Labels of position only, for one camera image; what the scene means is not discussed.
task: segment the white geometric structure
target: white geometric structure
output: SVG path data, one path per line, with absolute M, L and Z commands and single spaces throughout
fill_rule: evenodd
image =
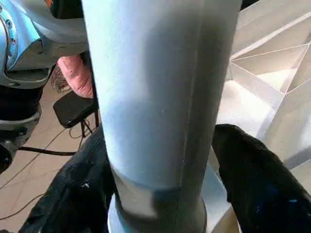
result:
M 311 193 L 311 1 L 240 13 L 217 123 L 262 140 Z

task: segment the metal bolt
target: metal bolt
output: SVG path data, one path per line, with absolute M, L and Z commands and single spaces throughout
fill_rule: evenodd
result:
M 7 28 L 10 29 L 12 27 L 12 22 L 9 19 L 7 19 L 6 22 L 5 22 L 5 25 L 6 25 Z
M 18 87 L 18 86 L 20 86 L 20 84 L 19 83 L 9 83 L 9 86 L 11 86 L 11 87 Z
M 24 136 L 24 135 L 26 135 L 26 132 L 23 132 L 23 131 L 21 131 L 21 132 L 18 132 L 18 135 L 21 137 L 21 136 Z

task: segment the beige floor tile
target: beige floor tile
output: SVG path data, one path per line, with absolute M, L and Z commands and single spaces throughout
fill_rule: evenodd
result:
M 49 140 L 45 142 L 44 145 L 47 145 L 57 133 L 60 132 L 59 129 L 51 129 L 44 133 L 49 134 Z M 80 138 L 72 139 L 69 136 L 69 130 L 65 130 L 61 135 L 59 135 L 55 141 L 48 147 L 49 150 L 56 151 L 72 151 L 75 152 L 78 150 Z M 60 169 L 71 156 L 54 156 L 54 155 L 40 155 L 34 162 L 32 170 L 29 177 L 37 177 L 47 172 L 55 171 Z
M 6 229 L 9 232 L 17 233 L 21 226 L 24 224 L 25 220 L 28 217 L 28 214 L 30 213 L 31 209 L 35 206 L 35 201 L 29 204 L 22 212 L 19 214 L 4 220 L 0 221 L 0 230 Z
M 18 151 L 14 158 L 14 161 L 12 162 L 12 165 L 4 173 L 0 175 L 0 187 L 2 187 L 3 185 L 10 186 L 25 181 L 30 172 L 31 165 L 28 165 L 27 167 L 25 166 L 34 157 L 35 153 L 27 151 Z
M 28 203 L 35 196 L 45 193 L 50 186 L 53 178 L 57 174 L 57 171 L 42 175 L 36 179 L 29 179 L 25 182 L 23 189 L 20 193 L 18 200 L 16 201 L 12 212 L 15 213 L 21 209 L 26 203 Z
M 19 197 L 24 183 L 18 183 L 0 190 L 0 218 L 8 216 Z
M 12 204 L 11 212 L 9 214 L 16 213 L 35 196 L 41 193 L 44 193 L 47 190 L 47 188 L 50 186 L 50 183 L 52 182 L 56 173 L 57 172 L 55 171 L 55 172 L 43 175 L 37 179 L 26 181 L 24 186 L 22 187 L 19 198 L 17 199 L 17 201 L 15 201 L 15 203 Z M 13 216 L 3 222 L 0 222 L 0 229 L 4 228 L 8 231 L 17 233 L 18 230 L 23 225 L 23 223 L 25 222 L 31 209 L 35 206 L 38 200 L 39 198 L 33 201 L 31 204 L 29 204 L 29 206 L 27 206 L 23 211 L 21 211 L 16 216 Z

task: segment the black chair leg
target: black chair leg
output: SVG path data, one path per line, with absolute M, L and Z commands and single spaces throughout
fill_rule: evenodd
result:
M 98 110 L 96 110 L 96 111 L 94 112 L 94 115 L 95 115 L 95 126 L 96 126 L 96 128 L 98 128 L 98 127 L 99 127 Z
M 84 121 L 81 121 L 81 131 L 82 131 L 82 138 L 86 137 L 86 132 L 84 131 L 85 125 L 84 125 Z

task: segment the chair seat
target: chair seat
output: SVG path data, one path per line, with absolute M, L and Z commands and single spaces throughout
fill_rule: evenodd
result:
M 72 128 L 83 119 L 98 110 L 93 99 L 85 99 L 73 91 L 64 95 L 53 106 L 60 124 L 64 128 Z

